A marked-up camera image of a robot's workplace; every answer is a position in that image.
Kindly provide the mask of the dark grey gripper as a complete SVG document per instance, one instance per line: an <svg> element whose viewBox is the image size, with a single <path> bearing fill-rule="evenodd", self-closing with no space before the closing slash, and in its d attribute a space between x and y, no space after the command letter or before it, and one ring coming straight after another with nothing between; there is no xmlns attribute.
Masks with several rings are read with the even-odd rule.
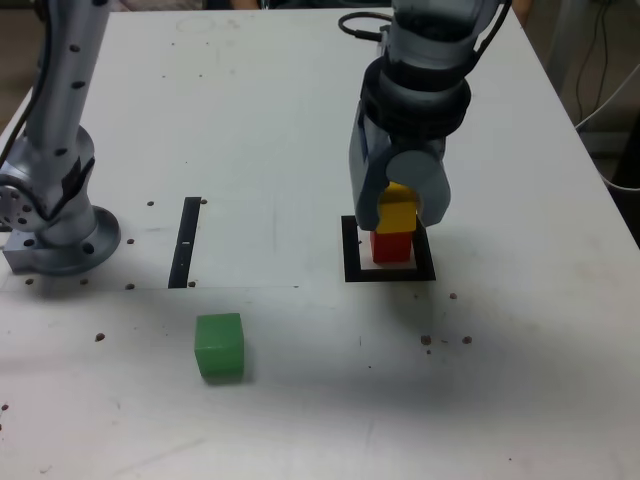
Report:
<svg viewBox="0 0 640 480"><path fill-rule="evenodd" d="M445 149L444 138L389 137L367 117L363 107L358 107L348 157L358 226L365 231L377 228L379 198L389 180L409 187L416 194L418 217L424 227L440 223L451 200L441 163Z"/></svg>

